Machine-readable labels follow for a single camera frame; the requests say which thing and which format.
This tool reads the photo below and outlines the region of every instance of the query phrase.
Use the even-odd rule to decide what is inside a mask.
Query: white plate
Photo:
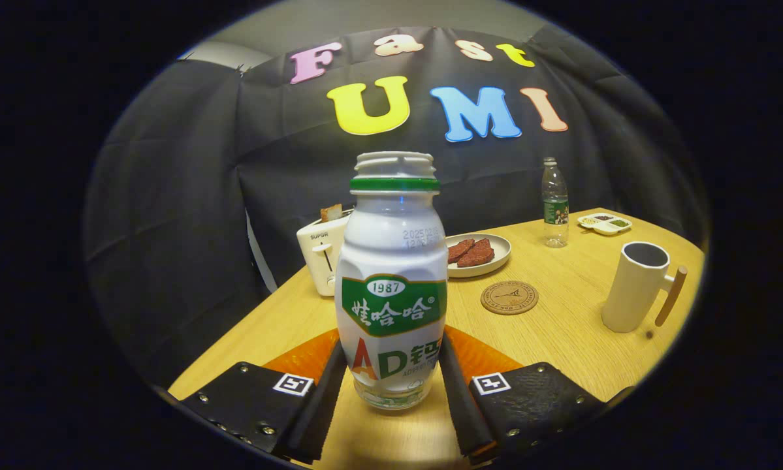
[[[596,216],[608,216],[612,218],[610,218],[609,220],[598,220],[595,218]],[[587,219],[594,220],[595,223],[585,223]],[[612,223],[615,220],[622,220],[630,225],[626,227],[618,227],[617,225]],[[579,222],[579,224],[583,227],[593,228],[594,232],[601,233],[602,235],[615,235],[615,233],[617,232],[623,232],[624,230],[629,230],[632,228],[632,221],[630,221],[629,219],[618,217],[613,214],[606,214],[606,212],[596,212],[594,214],[588,214],[588,216],[583,216],[577,219],[577,222]]]
[[[446,247],[455,246],[464,240],[472,238],[475,241],[481,240],[481,238],[487,238],[490,240],[490,247],[493,249],[493,259],[490,262],[479,264],[478,266],[470,266],[468,268],[458,268],[457,262],[452,262],[449,265],[449,277],[473,277],[481,276],[481,274],[492,273],[507,262],[510,258],[510,242],[498,235],[490,235],[490,233],[467,233],[466,235],[453,235],[446,238]]]

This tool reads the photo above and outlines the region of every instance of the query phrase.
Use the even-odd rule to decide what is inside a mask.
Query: mug handle
[[[667,290],[667,300],[663,301],[663,307],[661,307],[661,311],[658,313],[658,316],[655,317],[655,326],[661,326],[663,325],[663,322],[666,321],[669,312],[675,305],[675,300],[677,300],[679,297],[679,292],[681,292],[681,286],[684,285],[685,277],[687,277],[687,268],[684,266],[679,266],[678,270],[675,272],[674,279],[669,276],[666,277],[666,279],[672,284]]]

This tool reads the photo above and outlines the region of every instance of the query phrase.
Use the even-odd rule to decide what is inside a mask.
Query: black cloth
[[[374,40],[413,36],[423,50],[381,57]],[[491,62],[469,59],[455,44],[478,42]],[[640,217],[702,241],[701,214],[680,137],[654,101],[608,60],[554,27],[534,41],[433,27],[397,27],[355,33],[314,44],[343,44],[325,74],[298,84],[290,51],[243,77],[237,109],[238,171],[251,224],[279,283],[304,265],[296,230],[319,218],[319,208],[355,203],[347,182],[362,152],[420,151],[435,157],[441,194],[436,210],[448,235],[541,218],[544,157],[556,157],[567,181],[571,212],[609,208]],[[512,62],[498,44],[512,44],[534,60],[533,68]],[[411,114],[393,131],[347,134],[338,125],[329,90],[364,83],[369,116],[389,109],[378,78],[404,75]],[[429,94],[454,86],[477,101],[481,87],[505,90],[505,103],[522,136],[488,134],[448,142],[439,100]],[[519,89],[545,89],[564,132],[544,131],[540,116]]]
[[[268,295],[234,164],[240,78],[214,63],[173,63],[129,105],[93,169],[90,287],[123,351],[159,386]]]
[[[423,50],[381,57],[374,41],[404,33]],[[460,53],[478,42],[490,62]],[[325,73],[290,84],[289,57],[338,41]],[[498,44],[526,52],[512,62]],[[389,109],[378,78],[404,75],[410,116],[393,131],[340,128],[329,90],[364,83],[369,116]],[[448,142],[432,88],[477,101],[505,91],[517,138]],[[567,125],[544,131],[522,88],[541,88]],[[268,291],[251,262],[246,216],[278,285],[304,265],[295,232],[349,194],[362,152],[435,157],[435,199],[448,235],[541,218],[544,157],[567,181],[571,212],[609,208],[704,241],[695,172],[678,133],[624,71],[556,27],[526,44],[438,27],[399,27],[309,44],[241,72],[198,61],[165,69],[125,111],[90,182],[84,235],[90,283],[123,350],[148,380],[168,386]]]

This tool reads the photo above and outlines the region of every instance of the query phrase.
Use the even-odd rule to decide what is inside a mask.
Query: coaster
[[[499,315],[516,315],[532,309],[539,300],[539,292],[520,281],[494,283],[481,293],[481,304]]]

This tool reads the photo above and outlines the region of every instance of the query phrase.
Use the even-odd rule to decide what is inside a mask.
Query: green label band
[[[355,191],[438,191],[441,182],[432,178],[353,178]]]
[[[342,308],[374,337],[417,330],[446,314],[446,281],[409,282],[377,274],[364,281],[342,277]]]
[[[543,200],[543,211],[545,214],[545,223],[562,225],[568,223],[568,201],[547,202]]]

